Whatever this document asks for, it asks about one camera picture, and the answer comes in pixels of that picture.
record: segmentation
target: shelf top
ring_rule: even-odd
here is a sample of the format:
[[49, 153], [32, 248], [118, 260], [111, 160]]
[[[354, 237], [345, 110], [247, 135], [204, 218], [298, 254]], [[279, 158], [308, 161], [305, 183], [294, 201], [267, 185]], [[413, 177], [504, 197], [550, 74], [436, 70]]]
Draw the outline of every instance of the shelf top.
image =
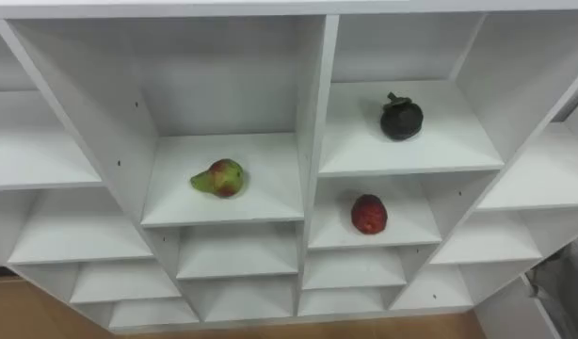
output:
[[383, 311], [385, 311], [385, 305], [381, 290], [340, 288], [304, 291], [301, 295], [298, 315], [340, 315]]
[[[321, 180], [313, 214], [310, 250], [434, 244], [442, 241], [419, 183], [408, 176]], [[388, 211], [385, 231], [361, 234], [349, 211], [363, 193], [381, 198]]]
[[578, 206], [578, 138], [564, 122], [554, 122], [530, 144], [477, 209], [575, 206]]
[[576, 9], [578, 0], [0, 0], [0, 19]]
[[304, 289], [379, 287], [406, 284], [400, 257], [389, 249], [311, 252]]
[[83, 265], [71, 303], [180, 297], [157, 262], [119, 261]]
[[9, 264], [153, 257], [105, 188], [48, 190], [35, 202]]
[[38, 91], [0, 92], [0, 190], [102, 185]]
[[113, 307], [109, 329], [197, 322], [199, 320], [191, 308], [180, 298], [127, 300]]
[[178, 279], [297, 273], [293, 224], [209, 225], [184, 233]]
[[288, 317], [293, 314], [293, 279], [266, 277], [185, 282], [205, 321]]
[[471, 264], [540, 259], [536, 243], [517, 213], [473, 214], [431, 260]]
[[[423, 109], [421, 132], [391, 141], [381, 131], [388, 92]], [[463, 94], [450, 81], [332, 84], [319, 175], [497, 170], [504, 165]]]
[[390, 310], [473, 306], [458, 266], [424, 268]]
[[[224, 158], [239, 163], [246, 173], [236, 196], [220, 199], [191, 187], [191, 176]], [[142, 220], [145, 227], [303, 218], [293, 134], [160, 140]]]

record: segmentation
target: vertical divider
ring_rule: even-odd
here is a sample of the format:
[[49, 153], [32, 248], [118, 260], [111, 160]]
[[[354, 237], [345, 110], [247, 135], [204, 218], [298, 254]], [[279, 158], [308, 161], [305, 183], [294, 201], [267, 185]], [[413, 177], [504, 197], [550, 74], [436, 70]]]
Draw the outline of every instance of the vertical divider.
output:
[[162, 259], [169, 256], [165, 240], [151, 238], [140, 225], [158, 134], [121, 37], [107, 34], [106, 26], [0, 20], [0, 35], [201, 320], [176, 280], [177, 267]]
[[297, 91], [296, 136], [304, 224], [297, 228], [299, 273], [294, 294], [295, 315], [308, 251], [338, 27], [338, 15], [307, 17], [298, 22], [302, 75]]

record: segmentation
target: shelf compartment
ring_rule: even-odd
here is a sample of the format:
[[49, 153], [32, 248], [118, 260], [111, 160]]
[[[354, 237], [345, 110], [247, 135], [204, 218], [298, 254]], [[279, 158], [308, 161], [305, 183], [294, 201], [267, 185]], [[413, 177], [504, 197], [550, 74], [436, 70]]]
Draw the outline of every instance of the shelf compartment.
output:
[[523, 210], [578, 206], [578, 138], [564, 122], [550, 123], [478, 210]]
[[155, 261], [83, 264], [71, 303], [180, 297], [180, 292]]
[[473, 214], [431, 260], [469, 264], [541, 259], [527, 226], [515, 212]]
[[102, 185], [39, 92], [0, 92], [0, 190]]
[[[197, 191], [188, 180], [219, 159], [246, 171], [244, 188], [220, 199]], [[304, 218], [293, 134], [163, 137], [145, 205], [145, 227]]]
[[109, 329], [197, 322], [199, 320], [183, 299], [128, 300], [114, 306]]
[[278, 318], [293, 315], [294, 279], [238, 278], [183, 282], [204, 321]]
[[[351, 223], [352, 204], [364, 193], [380, 197], [388, 211], [387, 228], [380, 234], [361, 234]], [[320, 180], [312, 225], [311, 250], [442, 241], [425, 194], [412, 176]]]
[[178, 279], [295, 273], [294, 223], [208, 225], [184, 230]]
[[298, 315], [340, 315], [383, 312], [397, 288], [342, 288], [304, 291]]
[[324, 250], [308, 255], [303, 289], [406, 284], [396, 250]]
[[431, 266], [423, 268], [390, 310], [473, 307], [473, 305], [458, 266]]
[[8, 258], [37, 264], [153, 257], [105, 188], [42, 192]]
[[[379, 126], [389, 91], [424, 112], [412, 139]], [[332, 84], [319, 175], [323, 177], [497, 170], [504, 165], [463, 94], [450, 81]]]

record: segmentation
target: floor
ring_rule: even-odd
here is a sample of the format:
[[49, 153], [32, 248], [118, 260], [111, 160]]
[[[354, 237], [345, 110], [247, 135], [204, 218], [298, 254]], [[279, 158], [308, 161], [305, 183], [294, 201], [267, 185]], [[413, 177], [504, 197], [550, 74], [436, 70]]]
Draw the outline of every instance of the floor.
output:
[[28, 282], [0, 279], [0, 339], [485, 339], [473, 313], [114, 336]]

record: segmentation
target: red fruit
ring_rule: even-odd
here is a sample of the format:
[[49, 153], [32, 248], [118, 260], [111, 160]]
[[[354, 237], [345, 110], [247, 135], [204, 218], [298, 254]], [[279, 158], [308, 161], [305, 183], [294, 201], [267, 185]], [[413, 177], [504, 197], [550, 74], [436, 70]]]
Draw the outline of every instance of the red fruit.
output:
[[377, 234], [385, 230], [387, 211], [383, 202], [371, 194], [356, 199], [352, 206], [352, 224], [363, 234]]

